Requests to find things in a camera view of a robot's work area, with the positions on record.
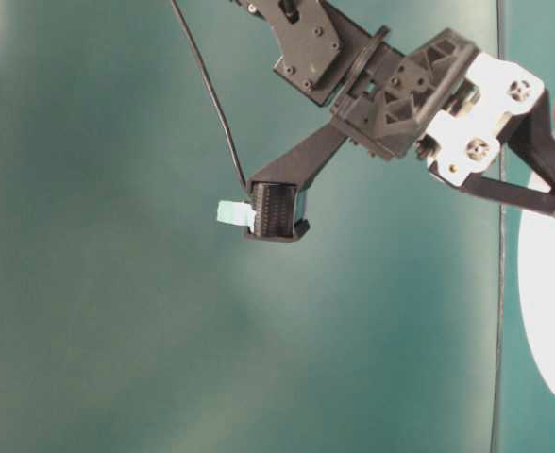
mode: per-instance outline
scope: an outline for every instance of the screw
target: screw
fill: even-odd
[[[481,162],[489,153],[489,144],[482,139],[472,140],[466,146],[466,155],[475,162]]]
[[[526,80],[517,80],[508,89],[508,94],[516,102],[525,102],[531,96],[531,85]]]

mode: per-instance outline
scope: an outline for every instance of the green backdrop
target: green backdrop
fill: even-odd
[[[554,100],[555,0],[547,4],[507,0],[502,12],[506,57],[531,68],[546,82]],[[530,172],[525,164],[513,153],[507,159],[507,178],[527,183]],[[533,361],[521,319],[517,279],[519,222],[520,212],[508,210],[498,445],[503,453],[555,452],[555,397]]]
[[[495,0],[333,3],[403,51],[450,26],[497,52]],[[272,74],[267,24],[181,4],[248,174],[326,121]],[[508,32],[538,42],[528,14]],[[168,0],[0,0],[0,453],[489,451],[498,207],[351,145],[301,243],[215,223],[238,197]],[[555,403],[513,288],[501,443],[528,451],[549,428],[516,411]]]

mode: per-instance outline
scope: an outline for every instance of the white circular object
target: white circular object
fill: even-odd
[[[532,175],[530,187],[549,187]],[[519,232],[519,292],[531,353],[555,394],[555,219],[524,211]]]

